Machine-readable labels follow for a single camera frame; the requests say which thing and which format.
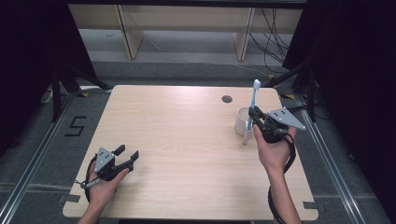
wooden table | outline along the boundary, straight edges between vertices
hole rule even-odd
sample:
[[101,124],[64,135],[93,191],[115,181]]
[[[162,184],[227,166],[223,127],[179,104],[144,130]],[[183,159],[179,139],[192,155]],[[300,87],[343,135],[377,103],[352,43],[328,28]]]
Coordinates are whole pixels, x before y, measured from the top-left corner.
[[[77,180],[99,147],[126,150],[116,164],[139,150],[140,158],[118,187],[102,217],[264,220],[269,181],[251,135],[246,145],[233,127],[239,107],[249,106],[252,88],[117,86],[107,102]],[[224,103],[222,97],[233,98]],[[260,89],[257,105],[281,107],[274,89]],[[287,173],[290,193],[303,220],[318,218],[304,209],[314,201],[299,156]],[[64,215],[81,217],[88,206],[78,184]]]

cup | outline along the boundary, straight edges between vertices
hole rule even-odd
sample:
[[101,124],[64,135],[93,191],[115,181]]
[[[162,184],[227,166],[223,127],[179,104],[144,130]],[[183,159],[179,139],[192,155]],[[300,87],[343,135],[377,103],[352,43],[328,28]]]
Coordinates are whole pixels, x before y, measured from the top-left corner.
[[248,109],[249,107],[239,108],[236,113],[235,121],[235,132],[244,137],[244,139],[242,140],[242,144],[244,145],[248,142],[248,138],[253,131],[253,129],[248,131]]

black stand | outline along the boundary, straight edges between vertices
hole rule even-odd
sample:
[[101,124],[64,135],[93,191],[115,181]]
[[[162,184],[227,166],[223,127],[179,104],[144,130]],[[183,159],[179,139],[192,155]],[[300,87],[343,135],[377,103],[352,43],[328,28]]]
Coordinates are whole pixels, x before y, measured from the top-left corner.
[[314,113],[315,73],[318,71],[318,65],[325,59],[327,50],[332,45],[332,37],[336,34],[337,24],[339,24],[337,17],[340,13],[340,7],[343,5],[342,3],[343,0],[336,3],[329,18],[319,30],[318,36],[315,38],[304,61],[276,80],[262,85],[264,88],[272,88],[288,78],[297,75],[291,88],[293,92],[302,92],[306,86],[308,87],[307,111],[313,122],[316,122]]
[[68,74],[76,75],[77,77],[82,77],[85,80],[91,82],[92,84],[104,89],[111,90],[112,86],[100,81],[96,77],[90,77],[80,71],[79,69],[72,67],[64,63],[57,63],[53,68],[52,74],[52,94],[53,94],[53,117],[52,122],[55,121],[62,112],[61,106],[61,89],[59,83],[62,82],[67,92],[77,92],[80,90],[74,77]]

background desk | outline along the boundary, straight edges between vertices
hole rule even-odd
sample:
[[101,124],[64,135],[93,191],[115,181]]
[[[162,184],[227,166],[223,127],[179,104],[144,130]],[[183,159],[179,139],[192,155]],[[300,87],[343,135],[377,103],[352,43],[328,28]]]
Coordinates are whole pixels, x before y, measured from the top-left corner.
[[[233,127],[236,111],[246,106],[251,88],[117,86],[88,148],[77,180],[83,180],[99,147],[126,150],[116,164],[139,150],[103,217],[158,219],[263,220],[268,207],[268,178],[258,158],[254,136],[242,145]],[[224,95],[233,97],[222,102]],[[257,95],[263,111],[281,107],[273,89]],[[291,196],[303,220],[318,217],[304,209],[313,197],[297,156],[287,173]],[[74,185],[78,203],[64,206],[67,217],[81,217],[88,206]]]

floor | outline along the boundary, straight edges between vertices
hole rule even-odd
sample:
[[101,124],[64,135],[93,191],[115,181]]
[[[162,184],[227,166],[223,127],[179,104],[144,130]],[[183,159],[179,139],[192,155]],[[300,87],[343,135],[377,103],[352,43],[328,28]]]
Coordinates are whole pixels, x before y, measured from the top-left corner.
[[[274,70],[275,72],[271,73],[275,76],[280,75],[280,73],[277,73],[278,71],[285,71],[279,68],[281,63],[278,60],[268,54],[264,55],[251,38],[248,42],[246,59],[243,62],[238,62],[233,45],[233,36],[226,33],[145,32],[145,38],[134,60],[127,57],[120,31],[80,30],[80,33],[95,69],[97,69],[98,75],[102,77],[113,75],[108,71],[114,70],[108,69],[106,66],[132,63],[141,64],[143,72],[150,69],[148,66],[150,63],[186,63],[190,65],[189,67],[221,64],[219,66],[229,68],[231,71],[238,68],[245,72],[249,71],[256,75],[266,76],[269,75],[268,69]],[[252,35],[279,58],[282,57],[277,44],[269,43],[267,45],[263,34]],[[281,38],[288,44],[292,36],[281,35]],[[268,66],[266,72],[259,69],[263,65]],[[290,84],[279,85],[278,91],[290,92]],[[98,108],[104,108],[108,95],[92,94],[89,102],[88,99],[77,97],[77,100],[70,105],[64,123],[69,124],[72,118],[81,114],[84,106],[94,105]],[[64,102],[67,102],[67,97],[69,96],[64,97]],[[284,98],[282,104],[285,106],[302,104],[304,96],[296,97],[294,100]],[[0,202],[2,204],[8,199],[8,195],[14,189],[16,183],[27,181],[20,180],[20,176],[28,172],[26,167],[29,167],[29,162],[35,156],[35,150],[40,147],[41,139],[46,136],[47,130],[57,128],[52,127],[49,122],[51,109],[51,104],[43,105],[36,112],[36,119],[26,127],[26,132],[21,137],[21,139],[27,140],[21,141],[15,148],[9,149],[7,154],[0,159],[0,177],[2,179]],[[320,213],[319,219],[312,221],[312,223],[390,223],[375,195],[365,182],[364,176],[360,173],[359,167],[346,156],[347,148],[345,148],[342,137],[339,136],[333,126],[325,108],[316,109],[316,114],[318,121],[312,124],[311,131],[302,134],[302,137],[298,139],[298,144],[306,146],[304,148],[300,147],[300,154],[307,155],[302,156],[302,163]],[[89,114],[90,120],[83,120],[82,122],[97,123],[100,115],[100,113]],[[304,112],[296,117],[309,122],[309,118]],[[60,133],[58,135],[64,135],[69,131],[61,127],[58,132]],[[84,132],[87,133],[87,136],[92,136],[94,127],[87,125]],[[55,136],[49,144],[54,148],[65,148],[67,143]],[[80,144],[81,148],[86,148],[89,141],[85,139],[73,144]],[[80,160],[83,156],[84,150],[77,148],[68,148],[66,151],[52,150],[43,155],[41,165],[36,167],[37,175],[33,181],[30,180],[32,183],[27,182],[29,187],[24,192],[26,194],[20,201],[19,208],[10,212],[10,215],[14,216],[10,223],[76,222],[73,218],[62,217],[63,204],[67,200],[65,195],[70,190],[69,186],[74,181],[74,177],[59,178],[58,175],[73,176],[74,173],[67,167],[70,165],[70,161],[81,164]],[[337,177],[341,177],[343,180],[341,184],[336,183]],[[350,204],[353,206],[353,203],[357,204],[356,209],[348,208]],[[101,220],[100,223],[118,223],[118,221],[105,219]]]

